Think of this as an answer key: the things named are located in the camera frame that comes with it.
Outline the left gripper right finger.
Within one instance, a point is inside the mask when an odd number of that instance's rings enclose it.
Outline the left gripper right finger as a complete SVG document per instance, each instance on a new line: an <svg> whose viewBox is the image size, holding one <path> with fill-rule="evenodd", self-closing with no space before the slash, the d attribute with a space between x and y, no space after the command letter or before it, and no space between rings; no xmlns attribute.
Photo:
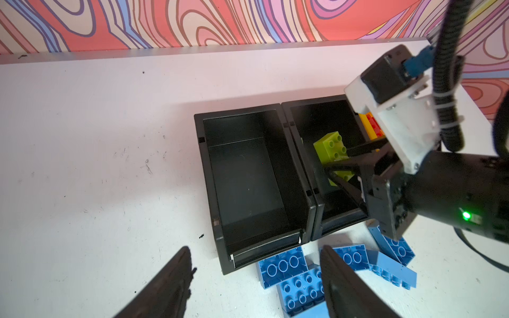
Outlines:
<svg viewBox="0 0 509 318"><path fill-rule="evenodd" d="M319 253L330 317L398 317L330 246Z"/></svg>

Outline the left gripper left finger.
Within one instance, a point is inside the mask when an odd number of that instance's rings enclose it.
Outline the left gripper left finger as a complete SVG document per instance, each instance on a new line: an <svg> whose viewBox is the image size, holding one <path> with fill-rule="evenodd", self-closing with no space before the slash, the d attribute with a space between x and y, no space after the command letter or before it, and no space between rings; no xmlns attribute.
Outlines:
<svg viewBox="0 0 509 318"><path fill-rule="evenodd" d="M184 317L196 273L190 249L183 246L117 317Z"/></svg>

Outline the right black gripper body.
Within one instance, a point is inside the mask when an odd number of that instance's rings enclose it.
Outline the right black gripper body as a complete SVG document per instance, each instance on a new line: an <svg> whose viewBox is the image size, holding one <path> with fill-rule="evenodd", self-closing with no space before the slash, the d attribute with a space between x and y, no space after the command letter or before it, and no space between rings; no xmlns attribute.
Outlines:
<svg viewBox="0 0 509 318"><path fill-rule="evenodd" d="M378 222L384 236L401 239L416 214L408 210L404 197L410 177L390 144L363 157L361 179L368 216Z"/></svg>

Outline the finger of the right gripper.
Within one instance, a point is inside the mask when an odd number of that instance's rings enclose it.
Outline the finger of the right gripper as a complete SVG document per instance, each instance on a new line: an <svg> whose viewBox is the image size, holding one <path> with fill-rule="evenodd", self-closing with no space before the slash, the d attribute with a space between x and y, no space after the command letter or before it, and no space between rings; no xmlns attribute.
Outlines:
<svg viewBox="0 0 509 318"><path fill-rule="evenodd" d="M380 137L347 150L348 159L325 164L326 174L351 171L360 175L382 175L392 168L392 147Z"/></svg>
<svg viewBox="0 0 509 318"><path fill-rule="evenodd" d="M339 188L342 188L347 196L356 204L356 206L366 215L368 215L367 206L362 198L362 191L346 182L343 178L339 177L334 171L327 171L328 178L335 183Z"/></svg>

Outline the lone green lego brick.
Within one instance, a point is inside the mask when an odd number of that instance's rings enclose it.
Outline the lone green lego brick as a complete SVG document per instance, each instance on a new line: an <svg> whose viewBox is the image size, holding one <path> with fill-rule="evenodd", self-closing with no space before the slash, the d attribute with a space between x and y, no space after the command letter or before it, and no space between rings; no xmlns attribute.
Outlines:
<svg viewBox="0 0 509 318"><path fill-rule="evenodd" d="M322 165L349 159L342 136L337 131L323 136L313 146Z"/></svg>

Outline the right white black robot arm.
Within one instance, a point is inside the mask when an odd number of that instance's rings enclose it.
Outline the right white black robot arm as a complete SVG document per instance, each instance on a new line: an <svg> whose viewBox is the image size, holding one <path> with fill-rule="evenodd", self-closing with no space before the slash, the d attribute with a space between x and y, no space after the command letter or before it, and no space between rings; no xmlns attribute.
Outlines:
<svg viewBox="0 0 509 318"><path fill-rule="evenodd" d="M496 156L432 150L414 175L388 142L380 151L326 164L324 170L381 233L400 239L417 215L456 229L508 242L508 99L498 109Z"/></svg>

